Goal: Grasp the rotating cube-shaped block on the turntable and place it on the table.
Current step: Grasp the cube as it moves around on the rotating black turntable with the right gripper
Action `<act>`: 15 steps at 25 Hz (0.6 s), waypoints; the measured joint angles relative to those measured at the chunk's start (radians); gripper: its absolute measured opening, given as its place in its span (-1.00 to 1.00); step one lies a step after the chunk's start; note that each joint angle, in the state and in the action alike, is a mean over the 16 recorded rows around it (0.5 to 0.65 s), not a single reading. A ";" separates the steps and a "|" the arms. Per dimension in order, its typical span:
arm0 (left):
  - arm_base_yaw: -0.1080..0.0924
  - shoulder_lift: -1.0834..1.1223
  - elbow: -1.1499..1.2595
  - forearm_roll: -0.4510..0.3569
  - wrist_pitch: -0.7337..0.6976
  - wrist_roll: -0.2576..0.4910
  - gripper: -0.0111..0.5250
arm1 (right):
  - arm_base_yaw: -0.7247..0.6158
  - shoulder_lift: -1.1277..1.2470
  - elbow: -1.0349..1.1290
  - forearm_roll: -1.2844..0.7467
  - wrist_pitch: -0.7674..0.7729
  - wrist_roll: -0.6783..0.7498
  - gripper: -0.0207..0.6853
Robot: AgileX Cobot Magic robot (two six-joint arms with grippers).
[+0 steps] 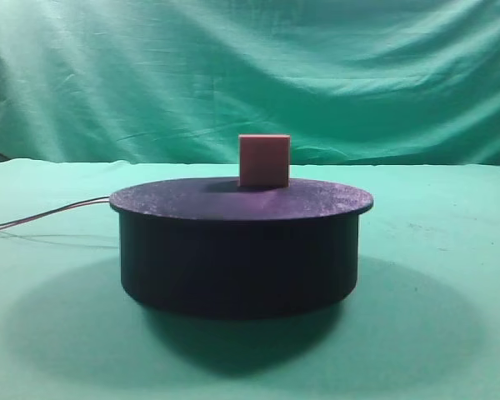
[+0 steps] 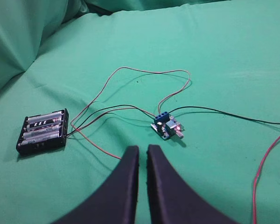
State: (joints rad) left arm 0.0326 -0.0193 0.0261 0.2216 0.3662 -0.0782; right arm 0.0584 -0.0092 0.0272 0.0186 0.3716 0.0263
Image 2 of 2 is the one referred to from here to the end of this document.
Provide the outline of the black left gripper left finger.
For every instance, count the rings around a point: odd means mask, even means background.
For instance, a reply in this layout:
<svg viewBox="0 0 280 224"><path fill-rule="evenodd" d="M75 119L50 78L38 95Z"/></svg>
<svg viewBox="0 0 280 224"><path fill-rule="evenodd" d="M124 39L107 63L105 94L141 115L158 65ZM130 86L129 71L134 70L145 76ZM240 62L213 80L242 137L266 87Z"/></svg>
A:
<svg viewBox="0 0 280 224"><path fill-rule="evenodd" d="M101 186L55 224L134 224L139 189L139 147L128 146Z"/></svg>

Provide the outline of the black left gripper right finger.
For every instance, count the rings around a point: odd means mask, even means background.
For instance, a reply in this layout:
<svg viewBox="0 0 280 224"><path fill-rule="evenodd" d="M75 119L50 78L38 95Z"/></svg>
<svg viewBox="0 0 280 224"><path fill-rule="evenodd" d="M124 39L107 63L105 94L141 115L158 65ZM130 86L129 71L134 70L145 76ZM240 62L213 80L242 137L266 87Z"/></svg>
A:
<svg viewBox="0 0 280 224"><path fill-rule="evenodd" d="M235 224L201 198L176 172L159 145L147 149L147 194L153 224Z"/></svg>

